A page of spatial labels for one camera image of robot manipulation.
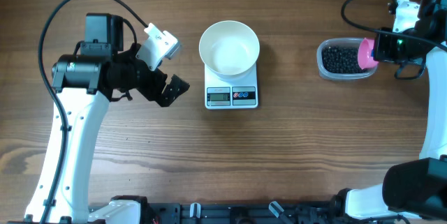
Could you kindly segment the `pink scoop blue handle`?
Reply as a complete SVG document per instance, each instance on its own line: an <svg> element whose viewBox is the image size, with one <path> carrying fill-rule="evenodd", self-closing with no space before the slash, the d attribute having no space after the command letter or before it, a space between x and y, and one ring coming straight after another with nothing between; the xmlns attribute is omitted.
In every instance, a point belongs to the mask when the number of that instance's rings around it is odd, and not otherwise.
<svg viewBox="0 0 447 224"><path fill-rule="evenodd" d="M374 43L372 38L363 38L358 48L358 65L361 69L377 67L378 61L374 59Z"/></svg>

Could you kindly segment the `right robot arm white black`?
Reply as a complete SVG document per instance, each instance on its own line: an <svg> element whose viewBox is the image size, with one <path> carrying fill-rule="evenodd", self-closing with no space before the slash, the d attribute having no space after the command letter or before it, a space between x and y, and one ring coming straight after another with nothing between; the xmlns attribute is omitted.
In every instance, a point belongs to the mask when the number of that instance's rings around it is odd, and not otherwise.
<svg viewBox="0 0 447 224"><path fill-rule="evenodd" d="M446 219L446 0L390 0L393 27L374 29L358 50L361 68L408 65L429 76L427 129L418 160L392 166L381 184L344 189L330 202L329 221L385 223Z"/></svg>

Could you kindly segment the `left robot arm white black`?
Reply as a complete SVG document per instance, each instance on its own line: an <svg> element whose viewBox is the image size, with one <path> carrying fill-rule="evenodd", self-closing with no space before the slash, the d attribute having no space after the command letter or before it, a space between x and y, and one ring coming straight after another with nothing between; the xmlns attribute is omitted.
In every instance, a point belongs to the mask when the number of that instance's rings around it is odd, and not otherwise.
<svg viewBox="0 0 447 224"><path fill-rule="evenodd" d="M147 40L124 49L128 21L111 14L90 13L85 38L74 53L61 56L52 69L55 94L52 130L43 169L25 223L153 223L156 214L147 198L121 195L90 211L88 186L99 129L114 91L130 98L135 89L147 100L169 106L189 85L160 71L173 57L179 41L153 24Z"/></svg>

